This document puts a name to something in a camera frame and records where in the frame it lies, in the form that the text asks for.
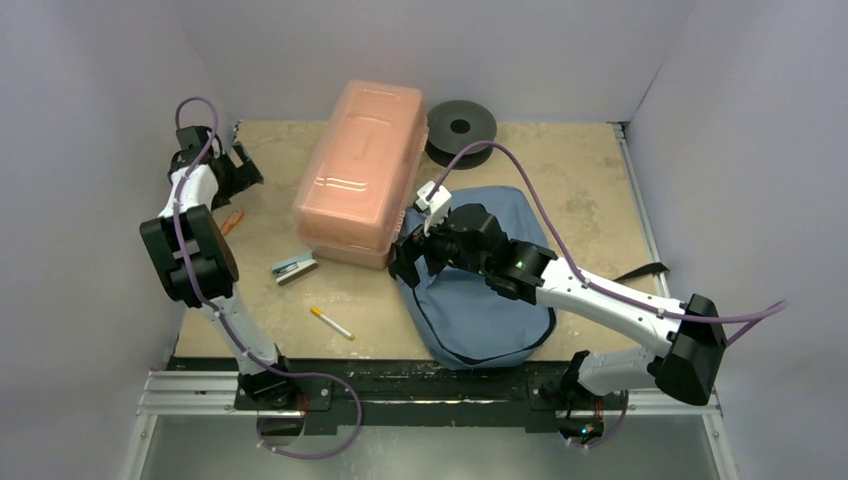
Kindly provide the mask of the yellow white pencil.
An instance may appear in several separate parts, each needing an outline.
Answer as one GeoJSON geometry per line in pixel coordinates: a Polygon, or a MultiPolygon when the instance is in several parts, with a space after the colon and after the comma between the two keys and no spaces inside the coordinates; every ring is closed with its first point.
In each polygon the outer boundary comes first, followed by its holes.
{"type": "Polygon", "coordinates": [[[318,320],[320,320],[323,324],[325,324],[326,326],[331,328],[334,332],[341,335],[343,338],[345,338],[349,341],[353,341],[355,339],[355,336],[350,331],[348,331],[347,329],[345,329],[344,327],[339,325],[337,322],[330,319],[327,315],[325,315],[317,307],[311,307],[310,313],[313,316],[315,316],[318,320]]]}

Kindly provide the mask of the blue backpack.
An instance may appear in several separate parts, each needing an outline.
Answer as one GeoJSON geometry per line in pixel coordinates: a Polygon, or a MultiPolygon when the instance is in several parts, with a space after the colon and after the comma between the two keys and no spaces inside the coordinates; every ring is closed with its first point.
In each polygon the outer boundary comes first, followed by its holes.
{"type": "Polygon", "coordinates": [[[570,278],[564,259],[554,261],[551,274],[536,306],[504,298],[486,286],[482,276],[451,267],[434,276],[421,272],[414,289],[402,280],[398,285],[428,351],[451,370],[523,363],[553,334],[560,312],[623,334],[658,356],[670,349],[667,335],[677,330],[677,321],[583,287],[570,278]]]}

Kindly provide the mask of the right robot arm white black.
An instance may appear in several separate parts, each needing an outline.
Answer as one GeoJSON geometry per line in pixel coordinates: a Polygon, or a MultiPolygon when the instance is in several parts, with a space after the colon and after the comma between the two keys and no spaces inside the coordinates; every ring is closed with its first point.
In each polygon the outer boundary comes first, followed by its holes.
{"type": "Polygon", "coordinates": [[[504,298],[575,313],[637,342],[631,350],[576,353],[560,381],[562,399],[573,406],[652,386],[688,405],[711,397],[727,339],[721,326],[707,323],[715,305],[705,297],[656,297],[583,272],[546,247],[509,238],[480,204],[462,205],[396,241],[390,275],[416,287],[418,259],[431,276],[446,267],[470,272],[504,298]]]}

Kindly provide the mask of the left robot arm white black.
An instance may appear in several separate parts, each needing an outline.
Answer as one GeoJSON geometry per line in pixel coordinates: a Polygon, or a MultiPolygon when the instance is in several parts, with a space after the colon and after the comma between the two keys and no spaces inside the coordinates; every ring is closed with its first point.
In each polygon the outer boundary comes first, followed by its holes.
{"type": "Polygon", "coordinates": [[[209,127],[180,127],[176,137],[171,191],[158,216],[140,225],[143,243],[166,294],[199,310],[224,339],[238,363],[243,397],[288,408],[299,395],[298,382],[249,314],[236,260],[213,218],[215,209],[264,177],[240,143],[233,146],[241,161],[235,164],[209,127]]]}

